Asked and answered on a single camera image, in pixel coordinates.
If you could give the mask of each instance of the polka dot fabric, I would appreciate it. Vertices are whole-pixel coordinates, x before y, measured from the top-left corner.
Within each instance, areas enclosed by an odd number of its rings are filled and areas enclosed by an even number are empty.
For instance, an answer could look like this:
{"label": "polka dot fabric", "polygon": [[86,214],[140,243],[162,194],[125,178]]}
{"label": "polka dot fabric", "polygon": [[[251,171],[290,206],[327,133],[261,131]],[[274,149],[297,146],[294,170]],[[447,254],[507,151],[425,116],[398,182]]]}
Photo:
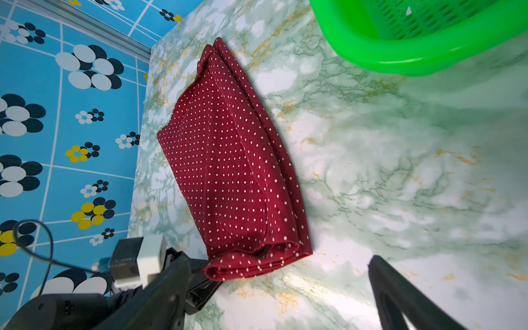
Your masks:
{"label": "polka dot fabric", "polygon": [[157,137],[207,247],[207,277],[258,276],[312,254],[294,167],[221,38]]}

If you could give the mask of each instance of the marble countertop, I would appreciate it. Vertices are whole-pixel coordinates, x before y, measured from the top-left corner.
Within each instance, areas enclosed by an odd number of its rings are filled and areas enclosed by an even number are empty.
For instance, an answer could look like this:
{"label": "marble countertop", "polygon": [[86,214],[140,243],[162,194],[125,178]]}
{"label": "marble countertop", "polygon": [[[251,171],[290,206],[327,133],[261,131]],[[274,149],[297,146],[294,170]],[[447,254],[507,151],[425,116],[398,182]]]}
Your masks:
{"label": "marble countertop", "polygon": [[380,329],[379,254],[468,329],[528,322],[528,34],[405,78],[338,57],[308,0],[205,0],[152,49],[129,235],[206,258],[156,139],[220,36],[293,160],[314,254],[226,282],[186,329]]}

